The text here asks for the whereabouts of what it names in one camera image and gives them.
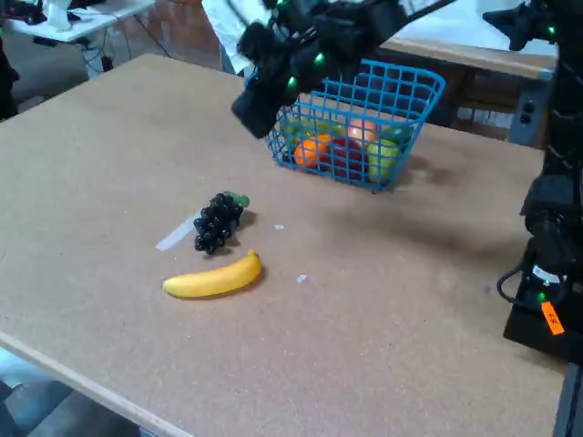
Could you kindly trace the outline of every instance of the orange tag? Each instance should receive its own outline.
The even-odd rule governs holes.
[[[545,319],[547,319],[548,327],[553,335],[559,335],[565,332],[563,325],[561,325],[561,320],[558,319],[555,307],[550,302],[543,302],[540,304],[540,308],[543,310]]]

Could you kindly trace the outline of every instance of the grapes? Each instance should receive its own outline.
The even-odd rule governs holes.
[[[232,196],[217,194],[210,200],[210,205],[200,211],[200,218],[194,220],[194,228],[199,234],[194,239],[194,249],[212,255],[216,249],[222,248],[239,225],[243,210]]]
[[[204,232],[204,220],[202,218],[194,219],[194,229],[196,229],[199,234]]]

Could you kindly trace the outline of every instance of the blue basket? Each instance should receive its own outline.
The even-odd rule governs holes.
[[[385,189],[444,88],[430,71],[363,60],[352,84],[325,79],[283,108],[267,143],[281,166]]]

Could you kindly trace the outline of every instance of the yellow banana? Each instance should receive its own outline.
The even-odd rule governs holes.
[[[204,298],[244,287],[261,273],[262,265],[255,250],[239,261],[216,270],[191,273],[166,279],[162,289],[176,298]]]

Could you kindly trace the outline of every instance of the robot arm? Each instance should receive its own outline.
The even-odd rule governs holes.
[[[364,54],[453,1],[263,0],[272,19],[267,27],[252,23],[240,39],[240,53],[257,70],[233,103],[233,113],[256,138],[265,137],[280,107],[292,105],[328,76],[354,77]],[[237,14],[231,2],[230,7]]]
[[[257,138],[274,126],[282,106],[339,72],[350,79],[362,55],[409,22],[455,0],[263,0],[271,10],[268,26],[251,24],[238,49],[257,67],[232,105],[241,123]],[[558,43],[557,87],[549,108],[549,146],[541,174],[521,210],[532,238],[519,264],[497,283],[513,304],[505,336],[529,347],[583,364],[583,2],[530,0],[484,19],[505,33],[511,50],[533,39]],[[515,297],[503,291],[521,273]],[[574,291],[579,287],[581,292]],[[552,338],[541,304],[555,306],[566,325]]]

